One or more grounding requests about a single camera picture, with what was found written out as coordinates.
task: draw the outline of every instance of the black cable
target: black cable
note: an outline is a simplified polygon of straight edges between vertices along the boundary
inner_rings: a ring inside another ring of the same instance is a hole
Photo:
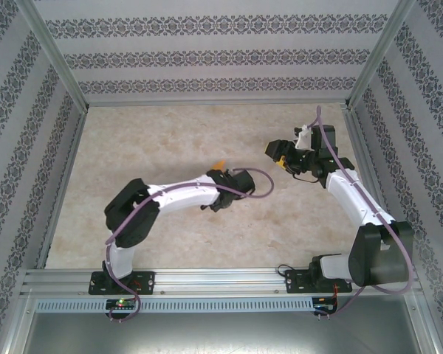
[[[296,180],[296,181],[302,181],[302,182],[308,182],[308,183],[317,183],[317,182],[320,181],[320,179],[317,179],[317,181],[307,181],[306,179],[300,179],[300,178],[297,178],[297,177],[295,177],[295,175],[292,175],[292,177],[293,177],[294,180]]]
[[[251,191],[250,192],[247,192],[246,194],[248,194],[248,195],[253,195],[253,193],[256,191],[256,188],[253,188],[253,189],[251,189]],[[239,197],[237,197],[237,199],[235,199],[236,201],[240,201],[241,199],[245,199],[246,197],[241,197],[241,196],[239,196]]]
[[[286,277],[286,275],[285,274],[282,274],[280,271],[279,271],[279,268],[280,267],[287,267],[287,268],[290,268],[290,269],[292,269],[293,271],[295,270],[295,268],[293,268],[293,267],[291,267],[290,265],[287,265],[287,264],[281,264],[281,265],[279,265],[278,266],[278,274],[281,276],[281,277]]]

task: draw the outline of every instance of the patterned wallpaper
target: patterned wallpaper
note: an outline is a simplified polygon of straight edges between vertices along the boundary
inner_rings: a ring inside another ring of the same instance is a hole
[[[355,109],[443,342],[443,0],[415,3]]]
[[[86,99],[121,103],[345,99],[396,3],[61,0],[36,7]]]
[[[0,334],[34,268],[80,112],[13,1],[0,0]]]

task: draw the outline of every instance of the robotic arm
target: robotic arm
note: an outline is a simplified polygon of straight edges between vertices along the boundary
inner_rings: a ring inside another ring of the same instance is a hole
[[[210,170],[193,180],[166,185],[146,185],[141,178],[130,181],[105,208],[106,225],[113,233],[120,228],[137,205],[151,196],[153,198],[134,214],[118,237],[111,242],[109,265],[114,277],[123,282],[124,278],[129,280],[133,271],[135,247],[146,239],[157,217],[193,206],[201,206],[202,210],[210,207],[217,212],[228,208],[233,201],[243,198],[214,187],[215,185],[242,193],[255,191],[253,178],[246,170],[233,176],[228,171]],[[103,270],[108,272],[105,262]]]
[[[326,137],[335,154],[335,132],[332,125],[324,125]],[[361,184],[353,164],[339,158],[353,182],[345,176],[326,146],[318,125],[304,125],[294,130],[295,141],[275,140],[267,145],[265,153],[285,171],[294,175],[310,172],[340,203],[351,222],[358,228],[349,254],[326,254],[314,257],[309,265],[311,281],[319,284],[327,279],[353,281],[358,286],[403,282],[408,279],[408,265],[396,242],[383,226],[378,214],[388,223],[402,241],[407,253],[412,254],[413,230],[407,222],[397,222],[384,211]],[[361,193],[378,210],[373,212]]]

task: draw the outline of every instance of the metal floor panel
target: metal floor panel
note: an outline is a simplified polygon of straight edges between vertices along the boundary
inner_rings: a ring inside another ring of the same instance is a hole
[[[104,313],[106,299],[40,299],[36,313]],[[311,297],[240,299],[152,299],[142,301],[141,313],[233,313],[313,311]],[[115,313],[130,313],[118,310]]]
[[[29,354],[420,353],[404,300],[360,297],[336,318],[310,313],[36,313]]]

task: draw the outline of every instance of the marble floor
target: marble floor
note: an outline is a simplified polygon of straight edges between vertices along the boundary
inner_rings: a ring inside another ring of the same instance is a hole
[[[99,268],[109,236],[103,210],[133,178],[168,184],[227,167],[258,167],[275,181],[265,199],[217,213],[198,207],[157,219],[135,268],[307,266],[312,256],[348,251],[356,236],[346,213],[319,184],[294,180],[264,148],[292,139],[316,105],[179,105],[90,108],[47,268]],[[340,106],[322,105],[340,155],[356,165]],[[257,192],[268,189],[253,173]]]

